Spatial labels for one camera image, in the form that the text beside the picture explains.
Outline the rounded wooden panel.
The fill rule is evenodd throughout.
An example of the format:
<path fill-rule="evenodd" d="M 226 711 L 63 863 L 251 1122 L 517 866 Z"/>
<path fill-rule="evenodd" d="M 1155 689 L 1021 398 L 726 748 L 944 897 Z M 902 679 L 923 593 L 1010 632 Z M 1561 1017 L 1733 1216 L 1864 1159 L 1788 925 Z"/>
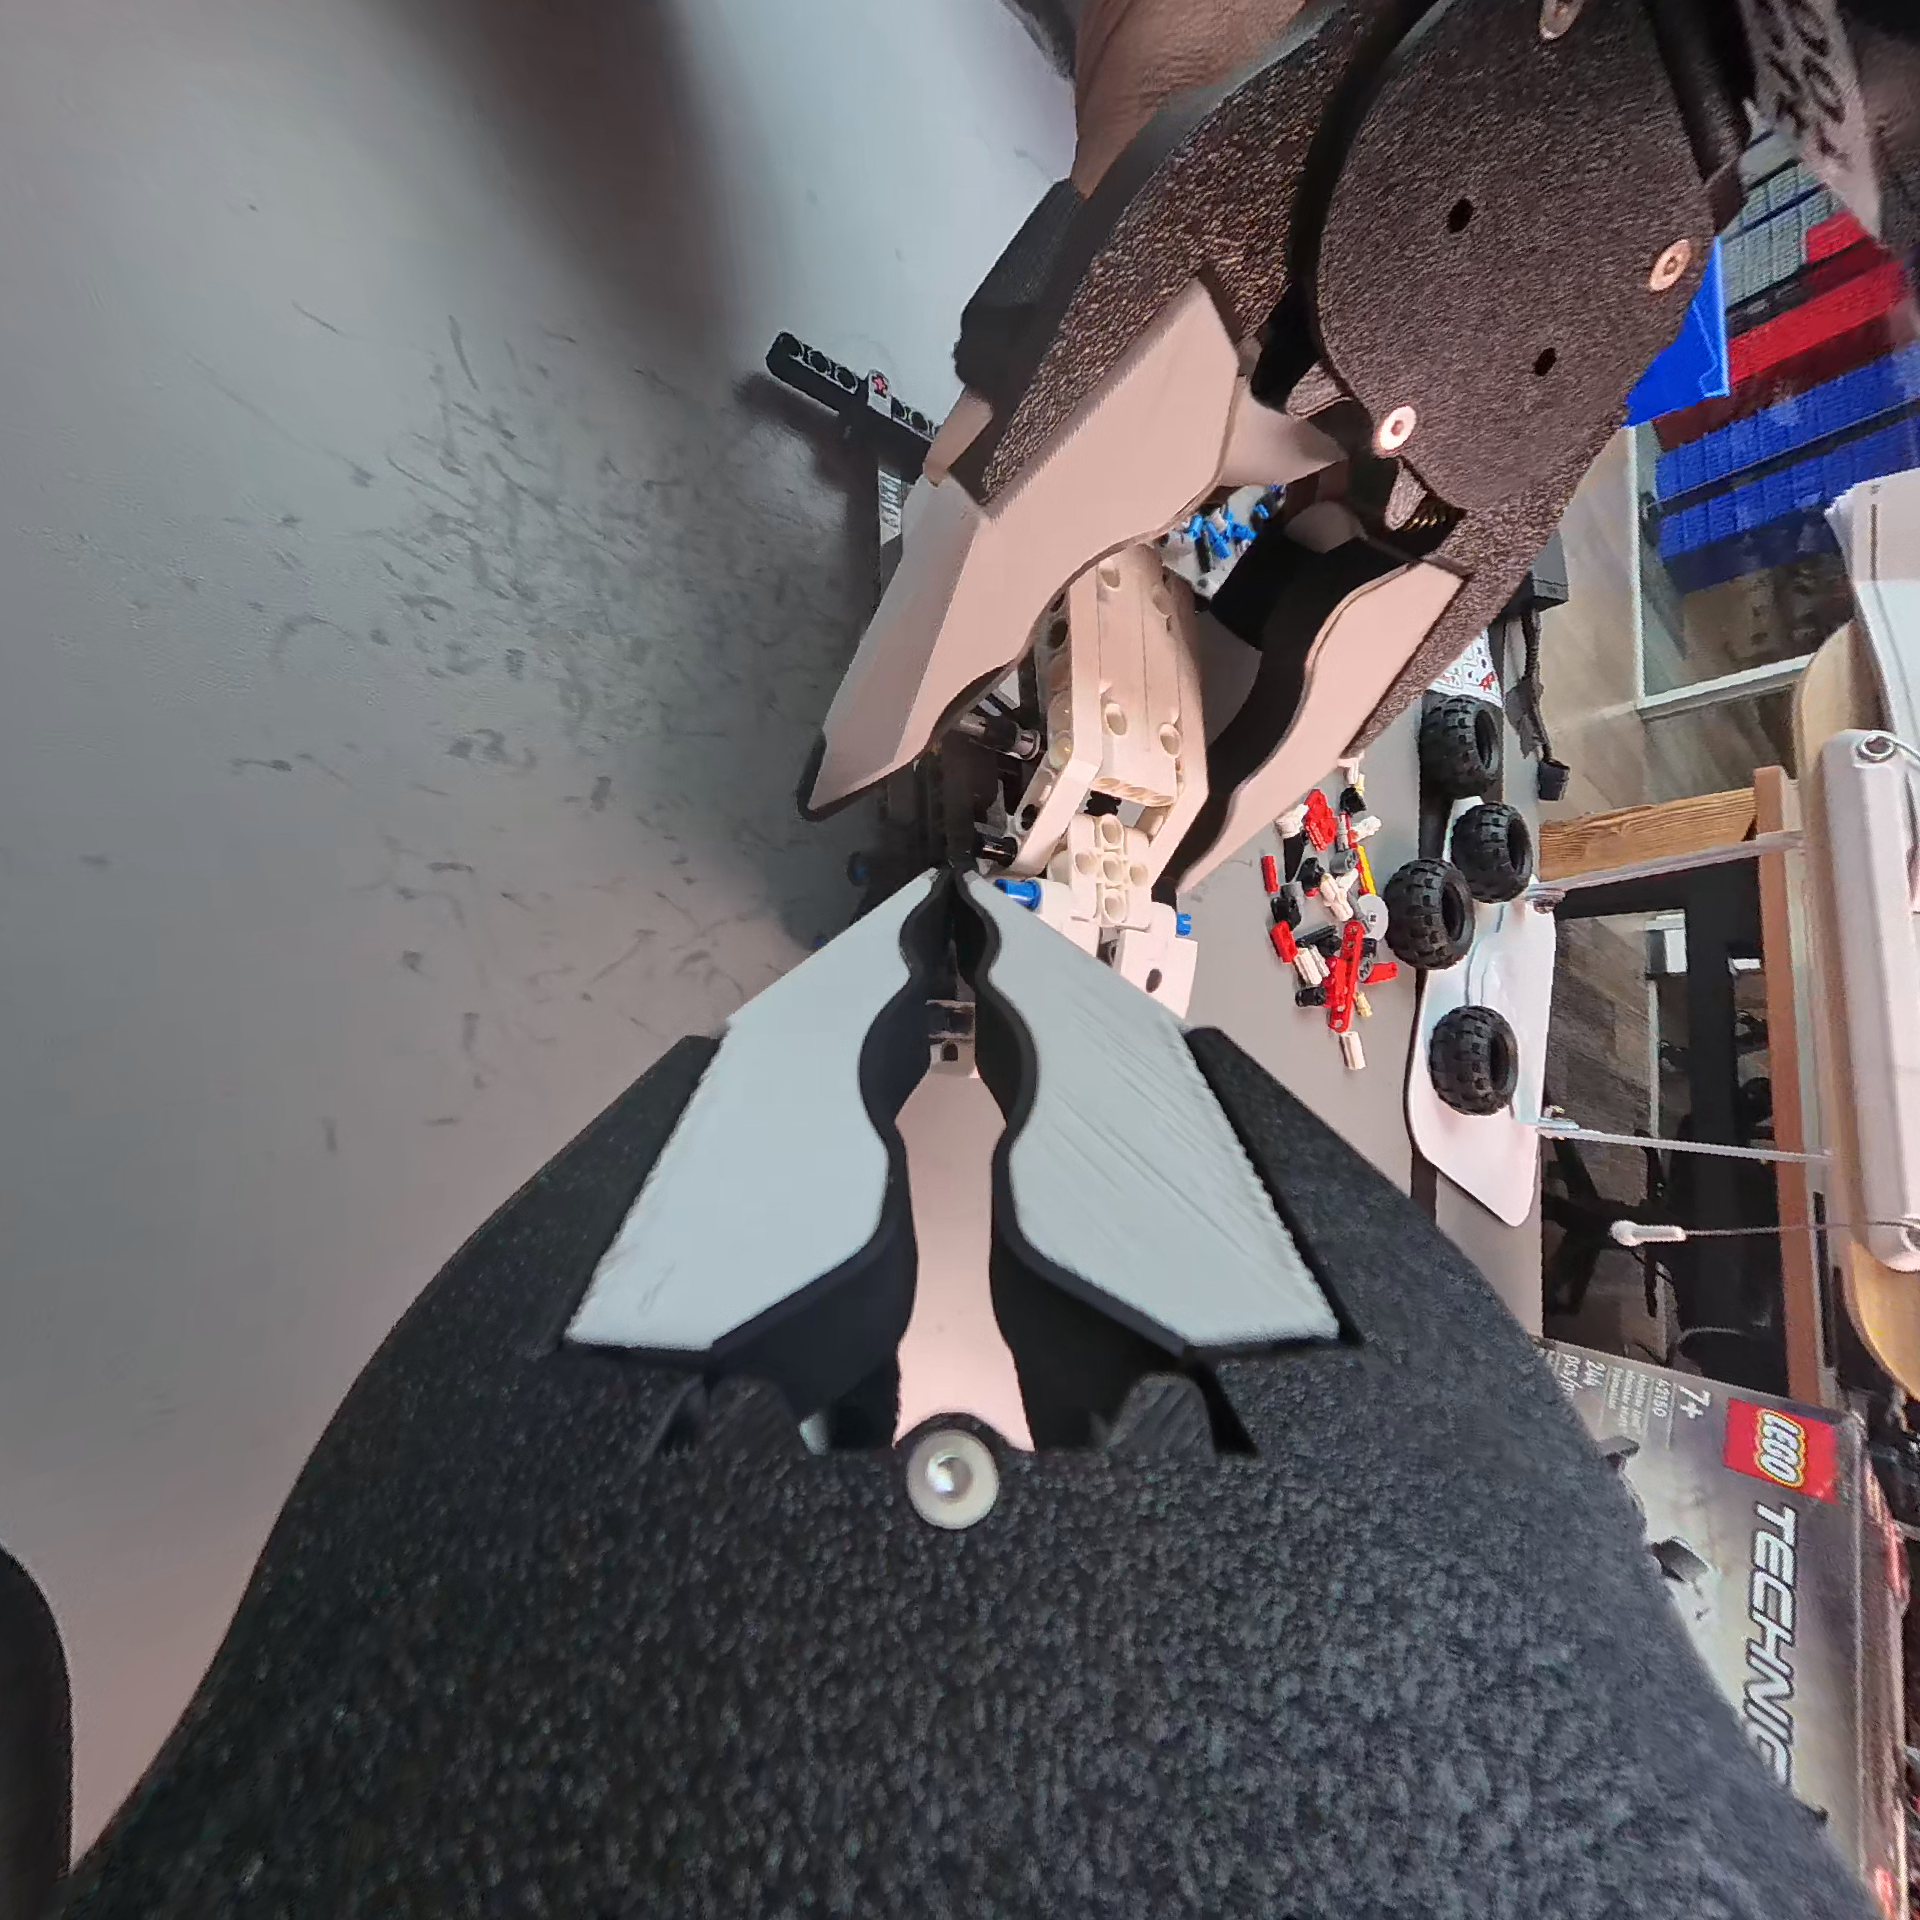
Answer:
<path fill-rule="evenodd" d="M 1851 1091 L 1843 1018 L 1838 855 L 1827 850 L 1827 801 L 1820 750 L 1838 731 L 1883 722 L 1883 700 L 1858 627 L 1827 636 L 1791 697 L 1797 801 L 1801 820 L 1801 987 L 1812 1014 L 1806 1043 L 1814 1086 L 1814 1141 L 1826 1149 L 1832 1298 L 1844 1328 L 1904 1400 L 1917 1400 L 1917 1274 L 1889 1272 L 1858 1239 L 1870 1208 L 1858 1192 L 1862 1105 Z"/>

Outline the black padded cushion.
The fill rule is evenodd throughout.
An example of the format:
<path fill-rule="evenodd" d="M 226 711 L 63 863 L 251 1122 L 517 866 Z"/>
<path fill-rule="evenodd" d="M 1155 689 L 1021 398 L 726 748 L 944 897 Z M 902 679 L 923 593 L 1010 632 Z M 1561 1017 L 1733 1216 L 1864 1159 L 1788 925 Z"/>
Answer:
<path fill-rule="evenodd" d="M 4 1917 L 42 1917 L 67 1861 L 67 1663 L 42 1586 L 4 1551 Z"/>

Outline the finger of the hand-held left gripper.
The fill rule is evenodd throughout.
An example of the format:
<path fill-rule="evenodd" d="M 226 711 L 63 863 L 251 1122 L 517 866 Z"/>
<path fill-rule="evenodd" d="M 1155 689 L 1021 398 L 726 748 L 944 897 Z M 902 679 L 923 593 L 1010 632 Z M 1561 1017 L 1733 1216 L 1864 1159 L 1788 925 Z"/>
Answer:
<path fill-rule="evenodd" d="M 1222 487 L 1296 484 L 1341 453 L 1249 394 L 1210 294 L 1182 289 L 993 501 L 961 463 L 910 490 L 902 563 L 829 701 L 804 815 L 913 760 L 1091 566 L 1155 541 Z"/>
<path fill-rule="evenodd" d="M 1209 878 L 1357 748 L 1462 589 L 1441 566 L 1394 563 L 1362 538 L 1330 552 L 1282 541 L 1282 552 L 1259 639 L 1206 645 L 1209 795 L 1166 863 L 1168 897 Z"/>

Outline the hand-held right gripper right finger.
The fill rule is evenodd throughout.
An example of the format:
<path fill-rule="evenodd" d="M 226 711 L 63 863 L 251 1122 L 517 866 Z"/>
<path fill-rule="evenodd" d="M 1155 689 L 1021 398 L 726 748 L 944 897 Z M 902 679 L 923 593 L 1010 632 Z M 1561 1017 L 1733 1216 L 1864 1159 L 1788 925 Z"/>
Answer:
<path fill-rule="evenodd" d="M 1168 1356 L 1332 1343 L 1338 1316 L 1182 1022 L 993 881 L 966 874 L 962 900 L 1002 1244 Z"/>

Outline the white lamp base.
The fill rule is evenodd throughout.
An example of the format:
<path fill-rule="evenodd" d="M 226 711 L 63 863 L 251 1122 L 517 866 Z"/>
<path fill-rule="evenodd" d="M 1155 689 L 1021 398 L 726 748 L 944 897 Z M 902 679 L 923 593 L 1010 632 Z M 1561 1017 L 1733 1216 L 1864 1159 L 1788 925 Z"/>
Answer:
<path fill-rule="evenodd" d="M 1424 975 L 1404 1077 L 1404 1121 L 1416 1152 L 1513 1227 L 1526 1221 L 1539 1190 L 1554 946 L 1557 925 L 1548 907 L 1526 897 L 1479 906 L 1462 965 Z M 1519 1034 L 1519 1094 L 1495 1116 L 1453 1114 L 1427 1077 L 1427 1040 L 1436 1018 L 1462 1002 L 1499 1009 Z"/>

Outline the building instruction booklet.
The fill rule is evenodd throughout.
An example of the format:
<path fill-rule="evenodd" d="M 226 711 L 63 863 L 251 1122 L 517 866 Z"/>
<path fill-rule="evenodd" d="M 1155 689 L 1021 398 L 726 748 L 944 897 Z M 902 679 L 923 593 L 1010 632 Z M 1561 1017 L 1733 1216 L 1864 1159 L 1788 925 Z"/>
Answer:
<path fill-rule="evenodd" d="M 1917 744 L 1917 466 L 1855 484 L 1826 519 L 1883 718 Z"/>

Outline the grey desk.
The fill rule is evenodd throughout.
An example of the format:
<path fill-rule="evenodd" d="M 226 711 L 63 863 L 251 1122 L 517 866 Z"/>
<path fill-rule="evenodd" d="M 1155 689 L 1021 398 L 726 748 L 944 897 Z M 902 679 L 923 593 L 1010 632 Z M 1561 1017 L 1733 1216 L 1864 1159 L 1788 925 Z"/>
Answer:
<path fill-rule="evenodd" d="M 1049 2 L 4 2 L 4 1547 L 72 1853 L 461 1240 L 840 931 L 876 480 Z"/>

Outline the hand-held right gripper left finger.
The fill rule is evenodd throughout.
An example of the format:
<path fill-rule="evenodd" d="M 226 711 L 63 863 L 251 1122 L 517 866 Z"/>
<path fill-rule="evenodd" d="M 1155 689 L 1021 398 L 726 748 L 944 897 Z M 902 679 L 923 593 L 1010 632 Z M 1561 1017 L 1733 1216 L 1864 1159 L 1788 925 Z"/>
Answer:
<path fill-rule="evenodd" d="M 565 1328 L 581 1348 L 726 1353 L 800 1309 L 896 1348 L 919 1294 L 899 1116 L 929 1076 L 954 889 L 910 878 L 744 1002 Z"/>

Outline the black rubber tyre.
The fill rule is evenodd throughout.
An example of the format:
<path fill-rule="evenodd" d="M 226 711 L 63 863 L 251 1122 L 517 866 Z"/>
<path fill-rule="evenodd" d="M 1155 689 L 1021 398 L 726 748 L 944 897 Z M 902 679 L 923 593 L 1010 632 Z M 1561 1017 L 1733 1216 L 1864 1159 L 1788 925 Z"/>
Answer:
<path fill-rule="evenodd" d="M 1481 906 L 1515 900 L 1536 878 L 1532 825 L 1513 804 L 1479 801 L 1462 811 L 1453 820 L 1446 855 Z"/>
<path fill-rule="evenodd" d="M 1508 1112 L 1522 1077 L 1513 1022 L 1481 1002 L 1453 1006 L 1427 1040 L 1427 1077 L 1453 1114 L 1495 1116 Z"/>
<path fill-rule="evenodd" d="M 1412 859 L 1383 885 L 1383 945 L 1421 973 L 1460 966 L 1476 936 L 1476 896 L 1446 859 Z"/>
<path fill-rule="evenodd" d="M 1474 694 L 1424 701 L 1416 756 L 1429 804 L 1487 801 L 1501 789 L 1506 711 Z"/>

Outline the frosted glass partition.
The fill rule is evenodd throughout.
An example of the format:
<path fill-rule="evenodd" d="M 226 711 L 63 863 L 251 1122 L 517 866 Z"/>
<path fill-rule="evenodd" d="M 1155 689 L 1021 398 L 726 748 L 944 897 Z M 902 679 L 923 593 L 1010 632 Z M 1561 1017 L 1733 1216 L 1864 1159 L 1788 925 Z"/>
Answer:
<path fill-rule="evenodd" d="M 1726 313 L 1801 266 L 1801 235 L 1844 214 L 1778 134 L 1756 134 L 1741 156 L 1742 202 L 1722 235 Z M 1749 536 L 1661 563 L 1653 531 L 1653 484 L 1661 453 L 1741 420 L 1877 355 L 1917 343 L 1917 292 L 1877 322 L 1788 362 L 1756 384 L 1689 412 L 1631 424 L 1639 509 L 1639 687 L 1649 716 L 1712 701 L 1763 707 L 1812 655 L 1849 610 L 1849 575 L 1827 509 L 1775 519 Z"/>

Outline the person's left hand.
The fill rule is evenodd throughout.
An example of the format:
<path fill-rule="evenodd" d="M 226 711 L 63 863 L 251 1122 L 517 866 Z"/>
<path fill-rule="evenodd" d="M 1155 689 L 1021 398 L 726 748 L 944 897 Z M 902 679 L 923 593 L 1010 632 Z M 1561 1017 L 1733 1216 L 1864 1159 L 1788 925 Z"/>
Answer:
<path fill-rule="evenodd" d="M 1259 63 L 1296 13 L 1302 2 L 1070 2 L 1075 194 L 1091 199 L 1166 103 Z"/>

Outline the white toy truck model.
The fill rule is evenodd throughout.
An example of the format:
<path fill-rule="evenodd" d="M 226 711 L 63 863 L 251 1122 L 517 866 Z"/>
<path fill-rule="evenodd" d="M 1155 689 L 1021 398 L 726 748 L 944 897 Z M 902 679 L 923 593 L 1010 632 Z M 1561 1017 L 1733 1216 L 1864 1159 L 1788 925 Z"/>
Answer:
<path fill-rule="evenodd" d="M 910 490 L 961 463 L 989 420 L 975 406 L 937 430 L 891 381 L 851 379 L 786 333 L 766 369 L 840 398 L 882 443 L 879 504 L 899 552 Z M 944 731 L 868 789 L 896 832 L 876 863 L 919 854 L 920 868 L 1000 885 L 1182 1022 L 1199 945 L 1155 889 L 1206 801 L 1206 716 L 1192 593 L 1166 578 L 1155 541 L 1058 592 L 1021 661 L 974 687 Z"/>

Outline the black toy set box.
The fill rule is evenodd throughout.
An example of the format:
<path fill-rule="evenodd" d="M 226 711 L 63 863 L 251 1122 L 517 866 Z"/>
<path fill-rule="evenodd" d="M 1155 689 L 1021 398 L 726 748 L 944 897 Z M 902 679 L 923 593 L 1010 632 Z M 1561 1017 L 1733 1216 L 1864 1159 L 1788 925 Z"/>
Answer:
<path fill-rule="evenodd" d="M 1907 1539 L 1862 1422 L 1561 1340 L 1540 1356 L 1759 1760 L 1877 1914 L 1917 1917 Z"/>

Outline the white lamp pull switch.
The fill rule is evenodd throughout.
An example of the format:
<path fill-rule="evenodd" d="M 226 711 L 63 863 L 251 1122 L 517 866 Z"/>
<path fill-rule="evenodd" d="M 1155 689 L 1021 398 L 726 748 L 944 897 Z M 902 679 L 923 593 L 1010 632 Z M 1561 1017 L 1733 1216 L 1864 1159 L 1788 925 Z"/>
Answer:
<path fill-rule="evenodd" d="M 1787 1239 L 1787 1233 L 1851 1233 L 1858 1240 L 1867 1240 L 1875 1233 L 1883 1233 L 1889 1240 L 1897 1240 L 1901 1246 L 1907 1246 L 1910 1240 L 1917 1240 L 1917 1225 L 1893 1218 L 1893 1221 L 1801 1221 L 1801 1225 L 1763 1225 L 1763 1227 L 1680 1227 L 1680 1225 L 1665 1225 L 1665 1221 L 1631 1221 L 1631 1218 L 1612 1218 L 1606 1225 L 1606 1239 L 1620 1246 L 1653 1246 L 1653 1244 L 1689 1244 L 1689 1240 L 1714 1240 L 1714 1239 Z"/>

